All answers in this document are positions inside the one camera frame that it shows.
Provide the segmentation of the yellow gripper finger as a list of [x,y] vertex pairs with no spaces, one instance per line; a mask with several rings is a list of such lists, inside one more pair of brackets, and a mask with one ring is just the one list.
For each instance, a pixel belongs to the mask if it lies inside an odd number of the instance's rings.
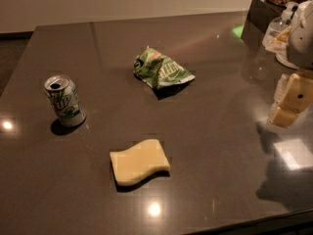
[[278,83],[277,83],[277,87],[275,90],[275,94],[274,94],[274,101],[275,102],[280,102],[284,92],[286,90],[288,81],[289,81],[290,77],[287,74],[282,74],[281,78],[279,79]]
[[271,106],[268,122],[287,128],[313,103],[313,72],[299,71],[289,75],[286,90],[280,102]]

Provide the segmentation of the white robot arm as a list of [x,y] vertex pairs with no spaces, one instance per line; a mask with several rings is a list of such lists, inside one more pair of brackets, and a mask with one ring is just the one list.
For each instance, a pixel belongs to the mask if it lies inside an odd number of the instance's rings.
[[287,128],[313,102],[313,1],[297,6],[291,24],[265,47],[279,62],[296,69],[278,81],[268,122]]

